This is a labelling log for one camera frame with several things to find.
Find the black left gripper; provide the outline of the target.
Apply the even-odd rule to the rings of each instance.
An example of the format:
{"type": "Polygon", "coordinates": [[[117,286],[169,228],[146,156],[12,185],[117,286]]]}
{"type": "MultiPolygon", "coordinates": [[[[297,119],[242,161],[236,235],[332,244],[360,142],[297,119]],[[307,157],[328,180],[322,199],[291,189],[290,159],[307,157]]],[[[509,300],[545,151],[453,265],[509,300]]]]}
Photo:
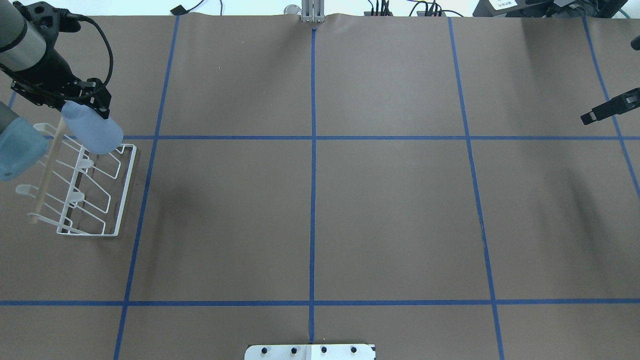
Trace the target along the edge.
{"type": "Polygon", "coordinates": [[[107,52],[109,69],[105,80],[97,77],[81,80],[57,50],[46,48],[34,66],[19,71],[9,69],[9,77],[14,81],[12,89],[37,106],[46,105],[61,111],[66,101],[73,101],[107,119],[112,98],[106,88],[112,77],[112,50],[108,48],[107,52]]]}

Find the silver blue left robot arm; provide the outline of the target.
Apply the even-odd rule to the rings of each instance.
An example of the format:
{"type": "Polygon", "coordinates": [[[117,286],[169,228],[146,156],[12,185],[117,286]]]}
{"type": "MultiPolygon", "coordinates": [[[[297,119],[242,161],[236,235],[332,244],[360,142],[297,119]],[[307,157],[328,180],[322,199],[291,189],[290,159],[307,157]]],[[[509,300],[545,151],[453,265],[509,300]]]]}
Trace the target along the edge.
{"type": "Polygon", "coordinates": [[[103,155],[121,145],[124,133],[111,117],[108,84],[114,72],[114,53],[105,32],[93,19],[47,2],[24,5],[1,2],[1,71],[11,90],[36,106],[60,112],[76,139],[91,153],[103,155]],[[56,50],[59,34],[75,34],[82,23],[92,25],[109,57],[106,78],[76,76],[56,50]]]}

